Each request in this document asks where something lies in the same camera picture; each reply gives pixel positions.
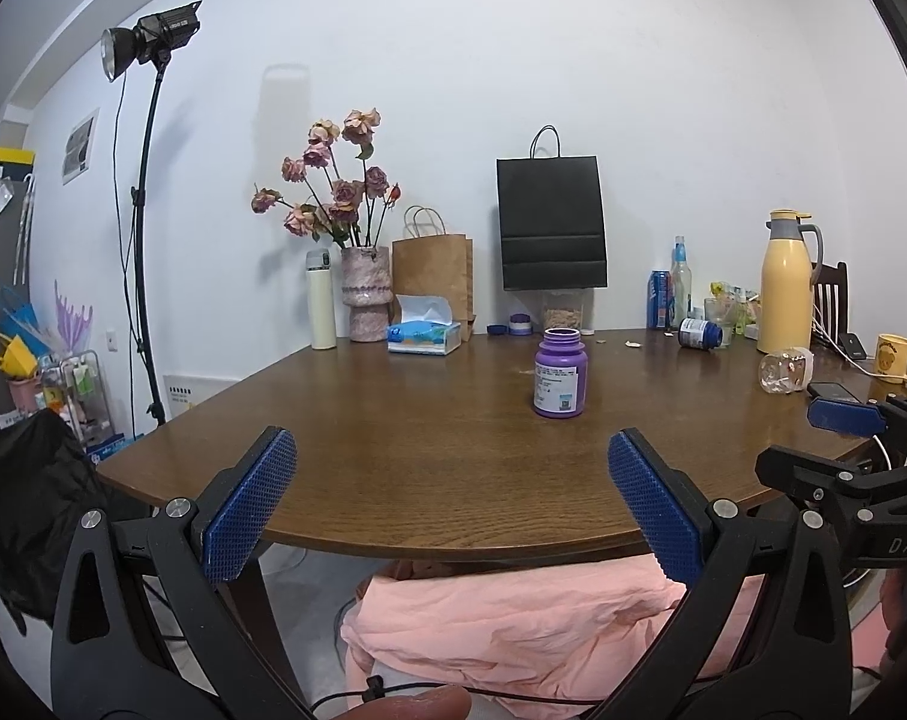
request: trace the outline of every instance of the floor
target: floor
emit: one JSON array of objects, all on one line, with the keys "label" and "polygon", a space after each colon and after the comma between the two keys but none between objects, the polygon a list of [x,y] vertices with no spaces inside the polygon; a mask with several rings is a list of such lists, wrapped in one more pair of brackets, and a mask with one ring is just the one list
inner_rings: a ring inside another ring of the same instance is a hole
[{"label": "floor", "polygon": [[[345,690],[335,622],[344,605],[351,603],[359,582],[383,562],[305,552],[279,544],[260,558],[284,648],[308,701]],[[154,604],[154,610],[162,632],[176,634],[172,615],[160,604]],[[0,634],[15,669],[49,706],[50,629],[28,618],[28,634],[22,637],[0,600]],[[209,688],[186,644],[172,644],[172,654],[185,679]],[[345,710],[345,701],[338,699],[325,704],[317,714],[328,718]]]}]

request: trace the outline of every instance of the vase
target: vase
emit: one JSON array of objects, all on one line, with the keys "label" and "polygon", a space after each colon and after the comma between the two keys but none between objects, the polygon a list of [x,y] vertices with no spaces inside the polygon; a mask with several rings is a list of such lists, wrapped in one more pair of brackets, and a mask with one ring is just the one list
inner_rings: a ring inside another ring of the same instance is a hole
[{"label": "vase", "polygon": [[343,260],[343,302],[350,306],[350,340],[370,343],[388,336],[390,252],[387,247],[348,247]]}]

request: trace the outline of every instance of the purple plastic jar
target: purple plastic jar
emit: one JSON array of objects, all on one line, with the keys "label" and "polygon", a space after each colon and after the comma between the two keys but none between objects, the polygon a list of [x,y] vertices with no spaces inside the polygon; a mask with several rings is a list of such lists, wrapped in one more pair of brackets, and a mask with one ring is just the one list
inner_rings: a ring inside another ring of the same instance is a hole
[{"label": "purple plastic jar", "polygon": [[580,331],[555,327],[543,332],[536,362],[535,412],[560,419],[582,412],[587,394],[587,352],[580,343]]}]

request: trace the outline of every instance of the metal bolt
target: metal bolt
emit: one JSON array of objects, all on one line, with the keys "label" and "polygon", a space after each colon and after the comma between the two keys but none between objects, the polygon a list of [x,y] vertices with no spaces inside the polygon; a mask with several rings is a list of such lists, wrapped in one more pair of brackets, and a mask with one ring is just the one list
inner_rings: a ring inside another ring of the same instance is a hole
[{"label": "metal bolt", "polygon": [[165,509],[168,517],[183,517],[190,510],[191,502],[187,498],[174,498],[167,503],[167,509]]},{"label": "metal bolt", "polygon": [[817,528],[823,527],[823,517],[820,517],[820,514],[817,514],[813,509],[807,509],[803,515],[804,524],[807,528]]},{"label": "metal bolt", "polygon": [[737,504],[733,501],[720,498],[719,501],[714,501],[714,513],[724,519],[733,519],[740,513],[740,509],[737,508]]},{"label": "metal bolt", "polygon": [[97,512],[96,509],[91,509],[90,512],[87,512],[87,514],[84,514],[83,517],[80,518],[80,526],[81,528],[87,528],[88,530],[90,528],[95,528],[100,524],[100,519],[100,512]]}]

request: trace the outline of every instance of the studio light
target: studio light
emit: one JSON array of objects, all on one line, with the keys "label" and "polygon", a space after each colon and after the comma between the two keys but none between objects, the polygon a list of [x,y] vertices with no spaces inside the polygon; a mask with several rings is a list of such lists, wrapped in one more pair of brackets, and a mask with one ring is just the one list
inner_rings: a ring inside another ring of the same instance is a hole
[{"label": "studio light", "polygon": [[137,300],[138,327],[140,336],[134,332],[131,322],[131,333],[137,339],[137,351],[143,356],[143,366],[148,372],[151,402],[148,413],[157,420],[158,425],[163,425],[167,418],[164,416],[164,402],[160,397],[160,388],[157,386],[157,371],[154,370],[153,350],[150,346],[150,330],[148,329],[148,300],[146,299],[143,282],[143,205],[145,205],[145,186],[148,181],[148,154],[150,153],[150,133],[153,132],[154,115],[157,113],[157,100],[160,96],[161,81],[164,72],[170,63],[170,52],[179,47],[186,46],[191,37],[200,29],[200,20],[197,18],[197,9],[200,1],[182,7],[164,10],[163,13],[153,13],[138,20],[133,29],[117,26],[105,29],[100,38],[100,59],[103,62],[103,71],[108,79],[114,81],[130,67],[134,60],[145,64],[152,62],[157,68],[157,79],[154,81],[153,97],[150,98],[148,110],[148,125],[143,133],[143,151],[140,153],[140,181],[138,186],[130,188],[134,200],[133,215],[133,245],[134,245],[134,290]]},{"label": "studio light", "polygon": [[113,81],[124,74],[134,60],[145,64],[167,64],[170,52],[186,46],[200,28],[197,9],[200,1],[153,13],[140,19],[133,29],[115,26],[103,30],[100,60],[103,71]]}]

